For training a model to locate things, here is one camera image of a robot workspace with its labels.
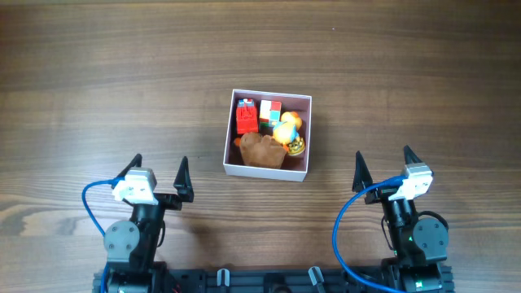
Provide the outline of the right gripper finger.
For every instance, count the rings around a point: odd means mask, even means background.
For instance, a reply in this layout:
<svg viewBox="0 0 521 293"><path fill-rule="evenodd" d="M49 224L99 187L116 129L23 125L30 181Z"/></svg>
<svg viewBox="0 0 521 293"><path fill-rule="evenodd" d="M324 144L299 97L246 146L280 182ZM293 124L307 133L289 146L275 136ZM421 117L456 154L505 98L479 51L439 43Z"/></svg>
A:
<svg viewBox="0 0 521 293"><path fill-rule="evenodd" d="M420 164L422 160L413 152L409 145L403 148L404 159L406 164Z"/></svg>
<svg viewBox="0 0 521 293"><path fill-rule="evenodd" d="M372 186L373 184L373 178L370 175L370 171L363 158L363 155L360 151L358 151L356 153L355 173L353 177L352 191L358 193L364 190L365 188Z"/></svg>

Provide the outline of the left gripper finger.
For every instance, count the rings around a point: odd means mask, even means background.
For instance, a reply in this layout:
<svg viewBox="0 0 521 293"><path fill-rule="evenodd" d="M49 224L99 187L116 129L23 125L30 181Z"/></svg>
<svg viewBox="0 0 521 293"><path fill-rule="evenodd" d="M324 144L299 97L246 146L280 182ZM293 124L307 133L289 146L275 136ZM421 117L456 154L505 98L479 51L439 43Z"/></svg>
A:
<svg viewBox="0 0 521 293"><path fill-rule="evenodd" d="M190 179L188 158L184 156L177 171L173 187L182 202L192 203L195 193Z"/></svg>
<svg viewBox="0 0 521 293"><path fill-rule="evenodd" d="M135 157L118 173L117 177L124 177L131 168L140 168L142 166L142 155L137 153Z"/></svg>

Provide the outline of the white box pink interior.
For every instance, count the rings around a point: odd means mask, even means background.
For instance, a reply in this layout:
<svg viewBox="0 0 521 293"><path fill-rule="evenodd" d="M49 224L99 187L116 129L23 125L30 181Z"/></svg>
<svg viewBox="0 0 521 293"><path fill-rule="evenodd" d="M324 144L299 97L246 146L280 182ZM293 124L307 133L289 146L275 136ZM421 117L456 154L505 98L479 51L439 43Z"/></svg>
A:
<svg viewBox="0 0 521 293"><path fill-rule="evenodd" d="M299 130L299 133L300 136L304 137L306 145L304 153L298 156L288 156L283 161L282 167L279 169L250 167L245 165L242 156L240 155L240 150L234 145L234 140L238 137L236 132L235 112L238 101L241 98L250 98L257 106L260 106L261 100L279 101L282 103L282 109L284 111L297 112L303 120L303 125ZM312 101L313 98L309 95L233 89L223 155L225 174L229 176L257 177L282 181L303 181L309 169Z"/></svg>

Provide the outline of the yellow round ball toy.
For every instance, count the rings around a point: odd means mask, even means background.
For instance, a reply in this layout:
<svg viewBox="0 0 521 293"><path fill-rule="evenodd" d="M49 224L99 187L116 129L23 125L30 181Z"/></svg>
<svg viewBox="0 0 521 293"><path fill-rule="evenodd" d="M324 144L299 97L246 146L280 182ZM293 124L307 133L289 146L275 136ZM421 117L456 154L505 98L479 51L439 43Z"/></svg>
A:
<svg viewBox="0 0 521 293"><path fill-rule="evenodd" d="M295 138L287 144L287 154L289 156L298 156L305 151L305 141L302 137Z"/></svg>

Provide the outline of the brown plush toy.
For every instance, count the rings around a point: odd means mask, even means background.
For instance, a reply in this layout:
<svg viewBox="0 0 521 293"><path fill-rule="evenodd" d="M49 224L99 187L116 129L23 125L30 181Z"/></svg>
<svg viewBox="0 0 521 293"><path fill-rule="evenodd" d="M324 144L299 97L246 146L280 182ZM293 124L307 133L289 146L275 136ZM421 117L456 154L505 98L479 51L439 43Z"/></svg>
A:
<svg viewBox="0 0 521 293"><path fill-rule="evenodd" d="M280 169L286 149L269 135L245 133L234 140L245 165L258 168Z"/></svg>

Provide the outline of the orange duck toy blue hat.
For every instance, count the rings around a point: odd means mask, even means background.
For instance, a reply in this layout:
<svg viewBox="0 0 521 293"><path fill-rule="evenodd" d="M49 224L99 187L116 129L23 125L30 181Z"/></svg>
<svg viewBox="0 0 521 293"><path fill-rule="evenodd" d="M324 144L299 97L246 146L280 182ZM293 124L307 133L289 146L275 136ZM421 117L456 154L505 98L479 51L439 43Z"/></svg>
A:
<svg viewBox="0 0 521 293"><path fill-rule="evenodd" d="M297 112L284 112L281 120L274 125L273 138L283 145L288 145L300 136L298 131L302 124L303 121Z"/></svg>

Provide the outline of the red toy truck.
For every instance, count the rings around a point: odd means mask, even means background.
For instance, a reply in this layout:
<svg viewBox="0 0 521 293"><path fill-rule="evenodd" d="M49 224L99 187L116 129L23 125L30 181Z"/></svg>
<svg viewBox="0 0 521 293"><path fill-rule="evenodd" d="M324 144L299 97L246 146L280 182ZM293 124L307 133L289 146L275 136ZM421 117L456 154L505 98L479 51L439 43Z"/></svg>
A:
<svg viewBox="0 0 521 293"><path fill-rule="evenodd" d="M257 133L258 111L255 102L250 98L242 98L238 101L236 112L237 134Z"/></svg>

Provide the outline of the small colourful puzzle cube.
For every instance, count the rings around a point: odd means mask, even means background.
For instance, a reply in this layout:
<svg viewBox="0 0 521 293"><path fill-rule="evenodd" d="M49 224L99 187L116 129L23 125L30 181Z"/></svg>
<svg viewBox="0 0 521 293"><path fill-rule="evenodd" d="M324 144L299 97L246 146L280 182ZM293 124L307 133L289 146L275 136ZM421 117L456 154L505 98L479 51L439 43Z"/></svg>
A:
<svg viewBox="0 0 521 293"><path fill-rule="evenodd" d="M260 126L273 127L280 121L282 103L279 101L261 100L259 122Z"/></svg>

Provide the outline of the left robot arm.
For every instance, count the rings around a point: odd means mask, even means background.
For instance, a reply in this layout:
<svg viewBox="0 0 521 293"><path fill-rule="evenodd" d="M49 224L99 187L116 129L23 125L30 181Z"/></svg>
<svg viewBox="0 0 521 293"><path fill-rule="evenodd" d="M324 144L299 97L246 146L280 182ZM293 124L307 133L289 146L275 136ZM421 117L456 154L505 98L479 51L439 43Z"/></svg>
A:
<svg viewBox="0 0 521 293"><path fill-rule="evenodd" d="M113 223L103 236L107 263L100 278L100 292L180 292L181 286L155 253L164 241L164 214L179 211L194 200L188 158L183 157L173 182L174 193L156 193L152 169L142 166L137 154L113 179L112 195L127 203L127 221Z"/></svg>

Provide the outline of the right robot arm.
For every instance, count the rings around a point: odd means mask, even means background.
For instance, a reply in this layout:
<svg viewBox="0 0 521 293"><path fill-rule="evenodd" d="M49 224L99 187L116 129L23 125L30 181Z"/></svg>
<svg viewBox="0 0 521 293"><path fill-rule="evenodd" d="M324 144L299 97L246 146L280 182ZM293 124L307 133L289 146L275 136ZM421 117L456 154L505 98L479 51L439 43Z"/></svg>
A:
<svg viewBox="0 0 521 293"><path fill-rule="evenodd" d="M376 279L400 291L453 292L452 269L443 265L448 256L449 224L435 212L419 212L414 203L428 192L434 173L409 146L404 147L404 157L402 182L366 193L366 204L382 205L381 226L395 253L382 260L382 275Z"/></svg>

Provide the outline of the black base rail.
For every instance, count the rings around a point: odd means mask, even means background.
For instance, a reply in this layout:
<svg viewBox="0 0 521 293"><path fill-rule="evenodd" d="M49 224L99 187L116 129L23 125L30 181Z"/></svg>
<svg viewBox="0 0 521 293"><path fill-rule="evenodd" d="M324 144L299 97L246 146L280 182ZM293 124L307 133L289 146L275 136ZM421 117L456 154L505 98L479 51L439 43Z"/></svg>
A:
<svg viewBox="0 0 521 293"><path fill-rule="evenodd" d="M426 269L407 270L403 275L392 266L362 266L353 269L367 282L408 292L454 292L452 268L441 266L433 273ZM94 275L93 292L377 292L358 282L341 269L249 270L219 269L169 270L161 273L132 275L103 273Z"/></svg>

